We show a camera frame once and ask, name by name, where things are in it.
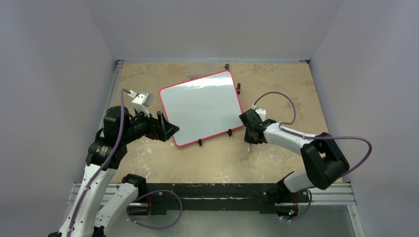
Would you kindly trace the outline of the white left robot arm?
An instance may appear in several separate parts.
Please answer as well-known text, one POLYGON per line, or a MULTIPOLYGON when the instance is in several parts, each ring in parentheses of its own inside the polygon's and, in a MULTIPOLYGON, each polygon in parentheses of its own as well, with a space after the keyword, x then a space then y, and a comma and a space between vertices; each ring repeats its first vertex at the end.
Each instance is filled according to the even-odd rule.
POLYGON ((148 200, 146 178, 128 174, 122 186, 102 205, 105 192, 121 160, 127 154, 127 145, 140 138, 166 142, 179 131, 168 122, 162 112, 157 117, 137 112, 131 115, 124 106, 107 110, 103 127, 88 148, 81 187, 75 202, 61 228, 51 237, 105 237, 116 219, 135 201, 148 200))

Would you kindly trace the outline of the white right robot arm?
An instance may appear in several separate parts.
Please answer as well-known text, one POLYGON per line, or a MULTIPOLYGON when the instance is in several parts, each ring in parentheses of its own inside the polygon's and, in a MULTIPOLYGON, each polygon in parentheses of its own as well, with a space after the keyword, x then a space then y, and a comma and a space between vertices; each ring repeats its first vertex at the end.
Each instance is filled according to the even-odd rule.
POLYGON ((350 169, 346 157, 328 133, 314 135, 287 129, 275 120, 262 120, 254 109, 239 118, 246 128, 246 143, 278 145, 301 156, 304 170, 292 172, 277 183, 277 194, 284 201, 291 200, 301 190, 313 187, 325 190, 350 169))

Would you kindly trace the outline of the red framed whiteboard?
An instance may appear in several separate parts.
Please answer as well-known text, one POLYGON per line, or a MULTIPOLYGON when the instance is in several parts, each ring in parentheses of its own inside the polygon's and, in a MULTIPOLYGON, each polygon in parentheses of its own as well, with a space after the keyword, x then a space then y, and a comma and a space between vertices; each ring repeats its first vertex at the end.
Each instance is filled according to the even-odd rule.
POLYGON ((243 109, 229 70, 163 87, 159 96, 166 119, 179 127, 173 136, 178 147, 243 127, 243 109))

